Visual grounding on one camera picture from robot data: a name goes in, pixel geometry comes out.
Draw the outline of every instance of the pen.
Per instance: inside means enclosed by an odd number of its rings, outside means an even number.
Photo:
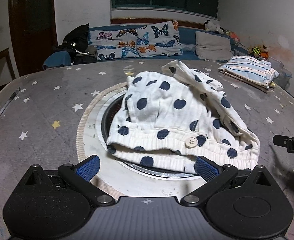
[[[20,88],[18,88],[13,94],[10,96],[10,98],[7,100],[7,102],[4,104],[4,106],[0,110],[0,116],[2,115],[3,111],[7,108],[7,106],[10,104],[10,102],[15,98],[15,96],[19,93]]]

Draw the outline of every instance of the button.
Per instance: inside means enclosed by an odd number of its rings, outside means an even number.
[[[187,148],[194,148],[197,146],[198,140],[195,137],[189,137],[185,141],[185,145]]]

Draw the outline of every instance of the white fabric with black dots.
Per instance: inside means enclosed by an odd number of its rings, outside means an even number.
[[[178,60],[161,70],[128,77],[111,124],[109,152],[143,166],[193,174],[201,155],[218,165],[253,169],[260,141],[225,98],[223,85]]]

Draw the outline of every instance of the polka dot garment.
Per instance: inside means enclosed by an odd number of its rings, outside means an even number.
[[[260,142],[231,106],[222,84],[177,60],[161,71],[127,78],[108,152],[141,166],[193,174],[189,155],[253,169]]]

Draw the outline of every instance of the brown wooden door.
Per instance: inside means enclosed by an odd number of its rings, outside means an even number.
[[[54,0],[9,0],[9,24],[19,75],[43,70],[57,45]]]

